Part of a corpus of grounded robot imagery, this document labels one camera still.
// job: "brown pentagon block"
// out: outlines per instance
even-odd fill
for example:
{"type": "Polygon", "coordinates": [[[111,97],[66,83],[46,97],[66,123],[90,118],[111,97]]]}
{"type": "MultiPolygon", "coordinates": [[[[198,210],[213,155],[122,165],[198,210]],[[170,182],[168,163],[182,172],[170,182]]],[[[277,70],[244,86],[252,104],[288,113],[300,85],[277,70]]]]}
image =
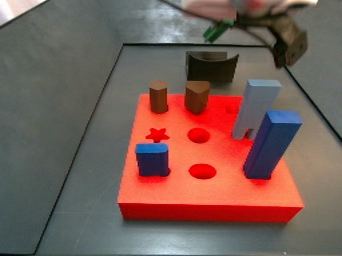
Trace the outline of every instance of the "brown pentagon block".
{"type": "Polygon", "coordinates": [[[168,112],[168,82],[158,80],[150,85],[150,106],[152,111],[162,114],[168,112]]]}
{"type": "Polygon", "coordinates": [[[210,82],[188,81],[186,107],[193,114],[200,115],[208,107],[210,82]]]}

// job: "red block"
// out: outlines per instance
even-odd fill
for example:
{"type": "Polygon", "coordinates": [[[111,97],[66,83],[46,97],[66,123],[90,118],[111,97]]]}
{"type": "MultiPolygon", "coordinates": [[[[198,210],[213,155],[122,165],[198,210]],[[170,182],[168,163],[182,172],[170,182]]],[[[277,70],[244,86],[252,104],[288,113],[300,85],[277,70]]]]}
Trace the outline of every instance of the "red block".
{"type": "Polygon", "coordinates": [[[126,219],[289,222],[301,211],[304,202],[284,159],[270,180],[245,177],[253,141],[232,138],[241,102],[242,97],[210,96],[204,113],[194,115],[185,96],[169,95],[169,112],[156,114],[149,95],[142,95],[118,197],[126,219]],[[170,148],[168,177],[140,176],[136,145],[153,142],[146,139],[152,128],[166,128],[170,137],[162,141],[170,148]],[[194,133],[194,128],[204,130],[194,133]]]}

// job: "circular hole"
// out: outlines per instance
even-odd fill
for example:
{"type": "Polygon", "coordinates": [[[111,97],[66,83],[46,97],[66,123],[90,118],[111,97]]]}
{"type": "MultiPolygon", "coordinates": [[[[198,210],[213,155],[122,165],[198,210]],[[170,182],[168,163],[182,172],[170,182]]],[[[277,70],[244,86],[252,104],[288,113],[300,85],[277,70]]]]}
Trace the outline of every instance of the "circular hole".
{"type": "Polygon", "coordinates": [[[190,167],[192,176],[201,180],[212,179],[217,175],[217,169],[209,164],[196,164],[190,167]]]}
{"type": "Polygon", "coordinates": [[[189,131],[188,137],[196,143],[206,143],[210,139],[210,133],[202,128],[194,128],[189,131]]]}

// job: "gray table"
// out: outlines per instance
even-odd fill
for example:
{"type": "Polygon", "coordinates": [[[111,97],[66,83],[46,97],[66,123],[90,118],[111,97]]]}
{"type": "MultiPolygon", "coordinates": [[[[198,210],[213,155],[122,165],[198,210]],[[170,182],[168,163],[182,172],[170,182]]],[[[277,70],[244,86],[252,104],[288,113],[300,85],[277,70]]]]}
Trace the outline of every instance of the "gray table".
{"type": "Polygon", "coordinates": [[[103,6],[81,2],[0,29],[0,253],[37,250],[123,45],[103,6]]]}
{"type": "Polygon", "coordinates": [[[341,142],[285,70],[262,48],[126,46],[102,96],[43,237],[42,255],[341,254],[341,142]],[[286,160],[307,208],[289,224],[125,221],[117,196],[140,94],[153,80],[184,93],[186,51],[241,54],[233,84],[213,94],[242,95],[248,79],[277,79],[277,109],[304,126],[286,160]]]}

